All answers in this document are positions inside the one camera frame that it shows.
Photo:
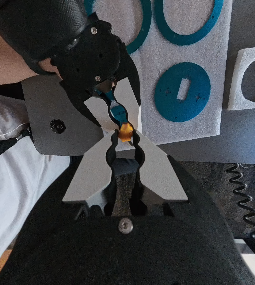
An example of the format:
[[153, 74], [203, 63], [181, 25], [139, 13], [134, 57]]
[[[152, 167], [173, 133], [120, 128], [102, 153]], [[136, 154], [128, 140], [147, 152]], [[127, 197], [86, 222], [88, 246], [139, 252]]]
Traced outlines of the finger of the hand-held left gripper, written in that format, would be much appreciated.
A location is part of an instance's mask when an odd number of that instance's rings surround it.
[[85, 100], [84, 104], [98, 121], [102, 130], [109, 133], [120, 129], [119, 123], [112, 119], [108, 103], [103, 98], [92, 96]]
[[136, 100], [128, 77], [117, 82], [114, 98], [126, 112], [126, 120], [133, 128], [142, 133], [141, 106]]

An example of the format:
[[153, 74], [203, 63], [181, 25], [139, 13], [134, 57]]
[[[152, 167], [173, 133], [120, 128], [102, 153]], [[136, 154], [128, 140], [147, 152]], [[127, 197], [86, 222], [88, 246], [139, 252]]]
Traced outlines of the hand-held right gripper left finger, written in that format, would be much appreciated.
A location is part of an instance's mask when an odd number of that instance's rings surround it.
[[116, 180], [112, 163], [116, 158], [118, 130], [102, 138], [85, 154], [62, 199], [64, 203], [99, 206], [111, 216], [116, 199]]

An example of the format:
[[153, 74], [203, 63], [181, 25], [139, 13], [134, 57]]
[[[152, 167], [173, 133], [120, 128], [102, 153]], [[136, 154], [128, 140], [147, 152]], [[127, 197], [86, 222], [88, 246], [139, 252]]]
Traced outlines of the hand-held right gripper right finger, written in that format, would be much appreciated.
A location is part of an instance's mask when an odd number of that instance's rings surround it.
[[170, 157], [137, 130], [133, 131], [133, 145], [139, 166], [130, 197], [131, 214], [144, 216], [153, 210], [164, 214], [169, 202], [188, 202]]

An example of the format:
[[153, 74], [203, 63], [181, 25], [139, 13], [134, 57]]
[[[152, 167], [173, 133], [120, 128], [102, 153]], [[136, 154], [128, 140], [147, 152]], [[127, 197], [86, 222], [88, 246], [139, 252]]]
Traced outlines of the small blue round plate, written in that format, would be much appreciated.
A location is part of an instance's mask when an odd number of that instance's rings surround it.
[[116, 124], [122, 126], [122, 124], [128, 123], [126, 118], [126, 110], [116, 101], [113, 90], [104, 93], [103, 91], [96, 89], [95, 95], [98, 95], [107, 103], [108, 113]]

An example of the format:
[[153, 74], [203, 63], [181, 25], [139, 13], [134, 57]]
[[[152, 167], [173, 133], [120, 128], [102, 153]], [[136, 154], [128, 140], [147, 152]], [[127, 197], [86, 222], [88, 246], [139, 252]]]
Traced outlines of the yellow handled screwdriver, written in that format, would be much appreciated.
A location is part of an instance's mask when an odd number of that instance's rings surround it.
[[126, 145], [133, 147], [133, 126], [129, 122], [123, 123], [118, 134], [118, 138]]

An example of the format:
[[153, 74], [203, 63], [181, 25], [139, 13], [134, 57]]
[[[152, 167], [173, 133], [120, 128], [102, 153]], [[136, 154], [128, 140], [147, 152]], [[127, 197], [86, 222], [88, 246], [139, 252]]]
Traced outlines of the round black desk control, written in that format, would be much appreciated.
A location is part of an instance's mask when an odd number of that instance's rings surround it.
[[65, 123], [60, 119], [53, 119], [50, 123], [51, 130], [56, 134], [62, 134], [66, 130]]

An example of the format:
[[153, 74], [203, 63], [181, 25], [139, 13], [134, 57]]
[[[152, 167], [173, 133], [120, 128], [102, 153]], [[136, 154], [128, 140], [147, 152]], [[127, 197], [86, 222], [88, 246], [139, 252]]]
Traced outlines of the person's left hand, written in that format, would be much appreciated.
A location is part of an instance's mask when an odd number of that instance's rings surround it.
[[45, 71], [54, 72], [54, 73], [56, 73], [58, 75], [58, 77], [61, 77], [60, 73], [58, 71], [58, 68], [51, 64], [51, 58], [47, 58], [47, 59], [39, 62], [39, 66], [42, 69], [44, 69]]

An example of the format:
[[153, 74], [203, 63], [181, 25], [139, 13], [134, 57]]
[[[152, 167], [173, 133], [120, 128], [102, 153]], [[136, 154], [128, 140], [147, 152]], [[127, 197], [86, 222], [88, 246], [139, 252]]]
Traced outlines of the large blue oval plate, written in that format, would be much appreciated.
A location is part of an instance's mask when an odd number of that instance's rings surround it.
[[[185, 100], [177, 98], [182, 79], [190, 80]], [[154, 102], [165, 119], [186, 122], [203, 111], [210, 91], [210, 78], [204, 68], [192, 62], [181, 62], [162, 74], [155, 87]]]

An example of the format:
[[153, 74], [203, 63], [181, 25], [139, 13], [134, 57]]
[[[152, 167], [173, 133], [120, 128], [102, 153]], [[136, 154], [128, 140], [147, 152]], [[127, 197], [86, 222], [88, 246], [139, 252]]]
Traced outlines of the white foam sheet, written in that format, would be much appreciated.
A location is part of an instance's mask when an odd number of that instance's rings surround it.
[[[232, 1], [84, 1], [87, 15], [111, 23], [127, 40], [140, 78], [142, 132], [155, 144], [220, 133]], [[192, 62], [208, 73], [211, 91], [203, 111], [186, 122], [160, 115], [155, 87], [175, 64]], [[182, 79], [178, 99], [185, 100], [190, 80]]]

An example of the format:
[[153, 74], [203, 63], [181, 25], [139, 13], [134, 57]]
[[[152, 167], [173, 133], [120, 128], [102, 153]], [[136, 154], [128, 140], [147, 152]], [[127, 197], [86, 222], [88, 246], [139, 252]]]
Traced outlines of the person's white shirt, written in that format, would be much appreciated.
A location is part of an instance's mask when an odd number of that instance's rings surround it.
[[[24, 101], [0, 95], [0, 141], [18, 137], [28, 121]], [[69, 164], [69, 156], [40, 154], [30, 137], [0, 155], [0, 257], [37, 200]]]

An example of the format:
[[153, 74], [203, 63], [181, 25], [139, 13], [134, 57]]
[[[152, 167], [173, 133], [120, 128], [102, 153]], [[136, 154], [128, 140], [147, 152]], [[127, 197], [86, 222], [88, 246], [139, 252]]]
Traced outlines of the white foam frame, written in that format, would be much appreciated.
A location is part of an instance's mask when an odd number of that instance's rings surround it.
[[255, 47], [238, 52], [229, 92], [228, 110], [255, 109], [255, 102], [246, 99], [242, 93], [242, 80], [247, 68], [255, 62]]

